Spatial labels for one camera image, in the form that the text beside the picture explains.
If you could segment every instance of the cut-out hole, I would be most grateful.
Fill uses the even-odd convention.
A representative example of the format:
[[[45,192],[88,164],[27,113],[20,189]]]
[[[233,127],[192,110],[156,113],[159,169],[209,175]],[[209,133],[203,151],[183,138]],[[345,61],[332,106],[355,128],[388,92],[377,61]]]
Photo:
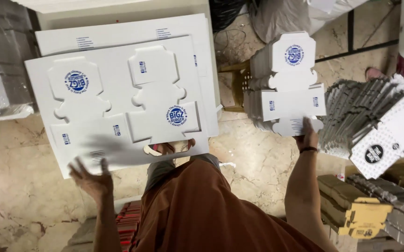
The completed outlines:
[[[194,138],[191,138],[190,140],[146,145],[143,147],[143,150],[148,155],[158,157],[171,155],[174,153],[187,152],[195,145],[196,141]]]

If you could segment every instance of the black metal frame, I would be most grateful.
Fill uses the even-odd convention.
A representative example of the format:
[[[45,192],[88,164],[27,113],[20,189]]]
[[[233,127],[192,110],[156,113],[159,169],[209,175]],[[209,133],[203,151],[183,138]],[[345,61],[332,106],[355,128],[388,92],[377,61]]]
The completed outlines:
[[[394,4],[392,9],[400,3],[401,3],[401,1],[392,0],[392,4]],[[380,43],[380,44],[376,44],[376,45],[372,45],[372,46],[368,46],[368,47],[362,47],[362,48],[359,48],[356,50],[354,49],[353,42],[354,42],[354,9],[351,10],[350,12],[348,12],[348,52],[339,53],[339,54],[336,54],[333,56],[317,59],[315,61],[315,63],[389,47],[389,46],[398,44],[399,39],[391,40],[391,41],[388,41],[385,43]]]

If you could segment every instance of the white plastic bag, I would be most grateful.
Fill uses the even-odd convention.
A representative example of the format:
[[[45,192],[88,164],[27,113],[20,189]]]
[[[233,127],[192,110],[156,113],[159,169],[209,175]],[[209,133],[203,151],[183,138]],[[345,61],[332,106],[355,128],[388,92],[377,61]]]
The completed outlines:
[[[261,0],[256,10],[250,5],[250,17],[256,34],[266,43],[283,32],[317,32],[327,22],[349,12],[368,0],[337,0],[330,13],[310,6],[306,0]]]

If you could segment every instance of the bracelet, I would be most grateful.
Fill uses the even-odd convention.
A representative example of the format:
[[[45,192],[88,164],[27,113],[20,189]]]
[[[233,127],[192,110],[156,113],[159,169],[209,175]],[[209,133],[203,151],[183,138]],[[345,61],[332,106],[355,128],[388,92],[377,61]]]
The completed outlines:
[[[315,151],[315,152],[318,152],[317,148],[314,148],[314,147],[305,147],[305,148],[303,148],[303,149],[300,150],[300,154],[301,154],[302,152],[304,152],[304,151]]]

